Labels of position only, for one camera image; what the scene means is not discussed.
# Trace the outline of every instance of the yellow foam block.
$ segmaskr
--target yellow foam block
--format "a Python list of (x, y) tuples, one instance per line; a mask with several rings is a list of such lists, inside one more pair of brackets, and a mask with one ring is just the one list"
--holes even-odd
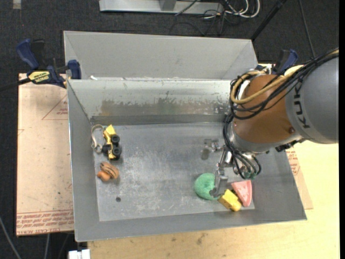
[(238, 197), (227, 189), (223, 196), (221, 196), (218, 201), (224, 205), (227, 209), (232, 211), (238, 211), (241, 209), (241, 203), (238, 201)]

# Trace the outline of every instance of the metal stand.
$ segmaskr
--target metal stand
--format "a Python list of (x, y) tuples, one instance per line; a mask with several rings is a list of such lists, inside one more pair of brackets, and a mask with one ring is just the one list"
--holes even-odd
[[(179, 0), (100, 0), (101, 12), (155, 12), (179, 13), (190, 6), (191, 1)], [(207, 10), (222, 11), (219, 3), (195, 2), (193, 6), (183, 13), (203, 14)]]

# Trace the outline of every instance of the black cable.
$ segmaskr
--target black cable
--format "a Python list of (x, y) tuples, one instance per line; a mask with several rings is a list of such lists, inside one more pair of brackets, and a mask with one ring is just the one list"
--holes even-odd
[(16, 254), (16, 256), (17, 256), (18, 259), (22, 259), (22, 258), (20, 257), (20, 255), (19, 255), (19, 253), (18, 253), (18, 251), (17, 251), (15, 245), (14, 245), (13, 242), (12, 242), (12, 240), (11, 240), (11, 238), (10, 238), (10, 235), (7, 233), (7, 230), (6, 230), (6, 228), (5, 228), (5, 225), (4, 225), (3, 221), (2, 221), (1, 216), (0, 216), (0, 224), (1, 224), (2, 230), (4, 231), (4, 234), (5, 234), (5, 236), (6, 236), (6, 239), (7, 239), (8, 243), (10, 244), (10, 246), (11, 246), (13, 252)]
[(178, 16), (184, 12), (186, 12), (187, 10), (189, 10), (198, 0), (194, 0), (189, 6), (187, 6), (186, 8), (184, 8), (182, 11), (180, 11), (179, 13), (177, 13), (175, 16)]
[(50, 240), (50, 234), (47, 235), (47, 241), (45, 244), (45, 251), (44, 251), (44, 259), (47, 259), (47, 256), (48, 256), (49, 240)]
[[(333, 51), (331, 51), (330, 53), (321, 55), (319, 57), (314, 58), (313, 60), (310, 60), (307, 64), (305, 64), (303, 67), (301, 67), (300, 69), (298, 69), (295, 72), (294, 76), (291, 76), (289, 79), (283, 81), (281, 83), (280, 86), (278, 86), (271, 94), (268, 98), (266, 98), (266, 100), (251, 106), (251, 107), (244, 107), (243, 104), (241, 104), (240, 106), (242, 108), (240, 108), (239, 106), (236, 106), (231, 100), (229, 100), (230, 103), (230, 107), (232, 110), (232, 114), (234, 115), (235, 118), (239, 119), (239, 120), (244, 120), (244, 119), (249, 119), (252, 118), (254, 116), (256, 116), (257, 114), (259, 114), (262, 110), (264, 110), (265, 106), (267, 105), (267, 103), (269, 101), (271, 101), (273, 98), (275, 98), (276, 96), (278, 96), (279, 94), (282, 93), (282, 91), (284, 91), (285, 89), (287, 89), (288, 87), (290, 87), (294, 82), (296, 82), (297, 80), (303, 80), (305, 76), (309, 75), (315, 68), (317, 68), (321, 63), (324, 63), (326, 61), (329, 61), (335, 57), (338, 56), (337, 54), (331, 54), (332, 52), (334, 52), (336, 49), (334, 49)], [(250, 115), (246, 115), (246, 116), (238, 116), (235, 112), (239, 111), (239, 112), (250, 112), (253, 111), (252, 114)]]
[(59, 255), (58, 255), (58, 259), (60, 259), (61, 255), (63, 254), (64, 248), (65, 248), (65, 245), (66, 245), (66, 242), (67, 242), (69, 236), (70, 235), (67, 234), (66, 237), (65, 237), (65, 240), (63, 242), (63, 245), (61, 246), (61, 249), (60, 249), (60, 252), (59, 252)]
[(306, 29), (307, 37), (308, 37), (308, 40), (309, 40), (309, 45), (310, 45), (310, 48), (312, 49), (313, 57), (316, 57), (315, 51), (314, 51), (314, 47), (313, 47), (313, 43), (312, 43), (312, 40), (311, 40), (311, 36), (310, 36), (310, 34), (309, 34), (309, 30), (308, 30), (308, 26), (307, 26), (306, 17), (305, 17), (305, 15), (304, 15), (303, 7), (302, 7), (302, 1), (301, 1), (301, 0), (298, 0), (298, 2), (299, 2), (299, 4), (300, 4), (300, 9), (301, 9), (301, 13), (302, 13), (302, 18), (303, 18), (303, 22), (304, 22), (304, 27), (305, 27), (305, 29)]
[(276, 5), (273, 7), (273, 9), (268, 13), (268, 15), (265, 17), (265, 19), (262, 21), (262, 23), (259, 25), (257, 30), (254, 32), (251, 40), (255, 40), (258, 35), (262, 32), (262, 30), (266, 27), (266, 25), (270, 22), (270, 20), (275, 16), (275, 14), (278, 12), (278, 10), (286, 3), (287, 0), (278, 0)]
[(205, 36), (205, 33), (195, 24), (192, 24), (192, 23), (189, 23), (189, 22), (176, 22), (174, 23), (171, 27), (170, 27), (170, 30), (169, 30), (169, 35), (171, 35), (171, 31), (173, 30), (173, 28), (177, 25), (180, 25), (180, 24), (185, 24), (185, 25), (189, 25), (191, 27), (193, 27), (194, 29), (196, 29), (200, 35), (202, 36)]

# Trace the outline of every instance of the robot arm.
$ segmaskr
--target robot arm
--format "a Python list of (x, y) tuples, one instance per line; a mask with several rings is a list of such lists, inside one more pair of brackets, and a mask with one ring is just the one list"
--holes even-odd
[(256, 155), (271, 148), (282, 151), (304, 140), (337, 142), (338, 77), (335, 49), (285, 73), (254, 70), (234, 80), (223, 128), (225, 146), (210, 194), (224, 193), (225, 167), (242, 179), (255, 179), (261, 172)]

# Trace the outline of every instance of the green clay ball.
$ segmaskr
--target green clay ball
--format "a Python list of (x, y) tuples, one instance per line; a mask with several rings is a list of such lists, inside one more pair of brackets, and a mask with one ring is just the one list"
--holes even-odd
[(211, 173), (205, 173), (200, 175), (194, 183), (194, 191), (203, 199), (214, 201), (218, 200), (217, 197), (210, 195), (210, 190), (215, 187), (215, 175)]

